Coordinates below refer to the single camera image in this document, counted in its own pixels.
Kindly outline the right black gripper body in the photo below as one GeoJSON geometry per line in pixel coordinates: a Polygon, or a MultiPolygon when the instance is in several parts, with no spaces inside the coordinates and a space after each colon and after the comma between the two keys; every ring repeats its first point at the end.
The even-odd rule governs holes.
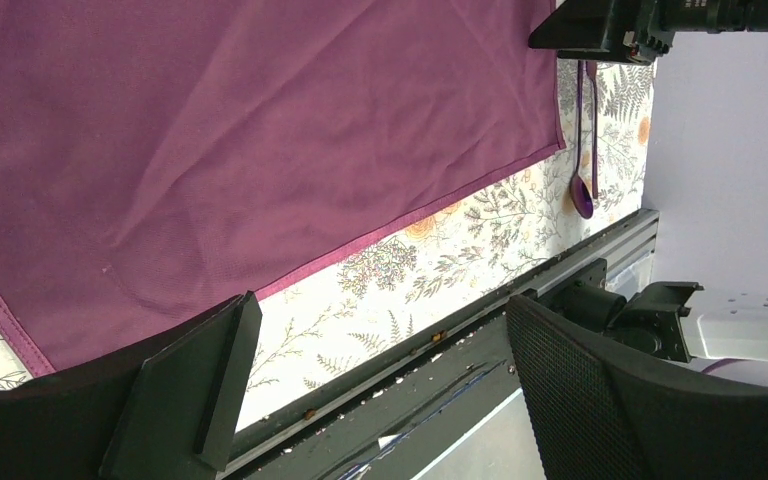
{"type": "Polygon", "coordinates": [[[607,62],[651,65],[670,52],[675,33],[663,25],[667,1],[615,1],[607,62]]]}

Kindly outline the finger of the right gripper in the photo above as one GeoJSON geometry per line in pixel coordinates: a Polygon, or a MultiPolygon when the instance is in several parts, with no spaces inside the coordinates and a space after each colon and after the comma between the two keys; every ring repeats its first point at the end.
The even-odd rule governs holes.
{"type": "Polygon", "coordinates": [[[559,59],[623,62],[622,1],[563,1],[528,37],[528,46],[559,59]]]}

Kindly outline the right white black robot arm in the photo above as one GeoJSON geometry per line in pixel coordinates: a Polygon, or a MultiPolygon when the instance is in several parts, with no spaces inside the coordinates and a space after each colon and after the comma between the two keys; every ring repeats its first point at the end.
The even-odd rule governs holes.
{"type": "MultiPolygon", "coordinates": [[[[768,1],[565,1],[530,35],[533,49],[575,59],[580,75],[598,62],[649,66],[678,32],[768,32],[768,1]]],[[[768,362],[768,296],[725,294],[694,282],[658,282],[635,295],[653,300],[589,329],[659,358],[768,362]]]]}

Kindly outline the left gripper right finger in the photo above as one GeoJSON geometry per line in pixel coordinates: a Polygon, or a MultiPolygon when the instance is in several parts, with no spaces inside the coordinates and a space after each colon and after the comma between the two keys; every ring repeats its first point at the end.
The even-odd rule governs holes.
{"type": "Polygon", "coordinates": [[[768,387],[705,375],[534,300],[507,335],[549,479],[768,479],[768,387]]]}

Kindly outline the purple cloth napkin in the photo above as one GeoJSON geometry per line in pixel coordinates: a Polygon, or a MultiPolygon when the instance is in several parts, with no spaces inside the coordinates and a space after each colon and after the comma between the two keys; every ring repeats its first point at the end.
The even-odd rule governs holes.
{"type": "Polygon", "coordinates": [[[35,375],[558,151],[551,1],[0,1],[0,330],[35,375]]]}

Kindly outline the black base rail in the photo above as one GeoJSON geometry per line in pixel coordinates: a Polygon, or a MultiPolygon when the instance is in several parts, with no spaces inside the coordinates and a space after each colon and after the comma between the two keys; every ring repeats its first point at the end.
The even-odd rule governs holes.
{"type": "Polygon", "coordinates": [[[652,252],[641,209],[237,434],[229,479],[412,479],[520,398],[504,307],[575,279],[596,286],[652,252]]]}

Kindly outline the floral tablecloth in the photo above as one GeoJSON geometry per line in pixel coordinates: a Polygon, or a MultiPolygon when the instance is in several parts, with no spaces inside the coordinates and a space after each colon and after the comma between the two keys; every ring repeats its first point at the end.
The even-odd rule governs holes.
{"type": "MultiPolygon", "coordinates": [[[[656,70],[603,62],[597,72],[598,200],[591,83],[574,61],[556,59],[558,151],[271,295],[238,294],[254,294],[262,319],[237,429],[637,210],[648,138],[641,125],[651,114],[656,70]]],[[[37,376],[0,330],[0,390],[37,376]]]]}

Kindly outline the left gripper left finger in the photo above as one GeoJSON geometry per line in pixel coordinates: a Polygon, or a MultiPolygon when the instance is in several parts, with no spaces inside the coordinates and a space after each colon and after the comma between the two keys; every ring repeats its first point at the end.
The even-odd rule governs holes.
{"type": "Polygon", "coordinates": [[[0,479],[212,479],[257,350],[252,293],[84,364],[0,390],[0,479]]]}

